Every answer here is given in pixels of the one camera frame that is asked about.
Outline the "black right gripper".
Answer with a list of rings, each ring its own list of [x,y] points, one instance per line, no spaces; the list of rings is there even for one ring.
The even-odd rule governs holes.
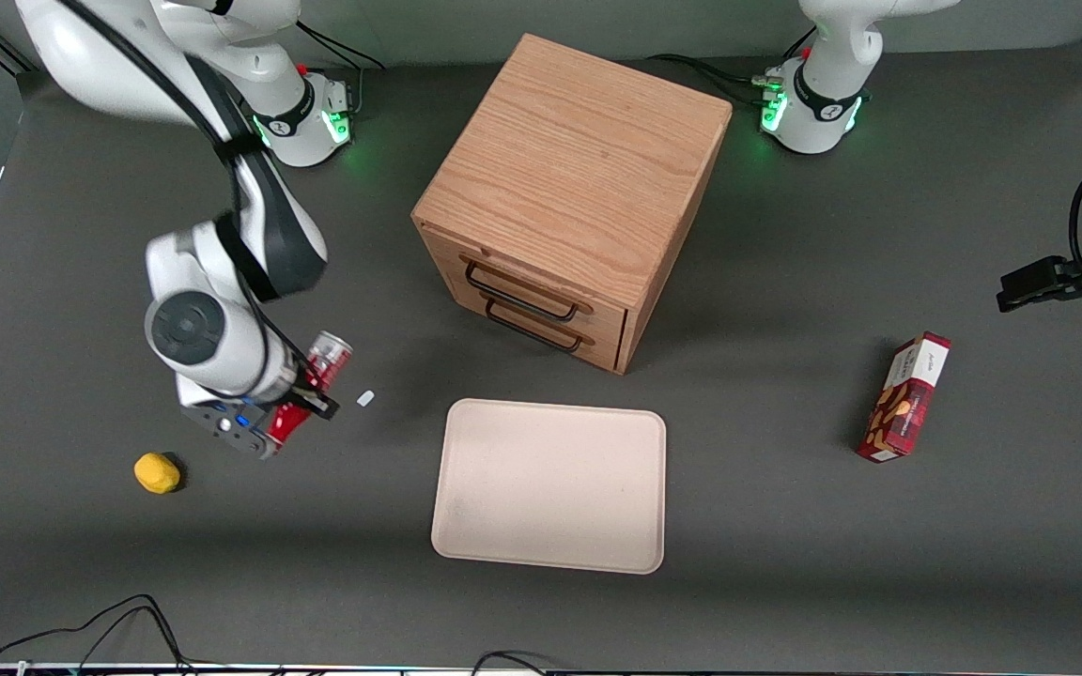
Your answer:
[[[311,415],[330,420],[339,405],[319,388],[312,388],[312,372],[305,364],[265,364],[259,377],[259,407],[270,410],[291,399],[291,405]]]

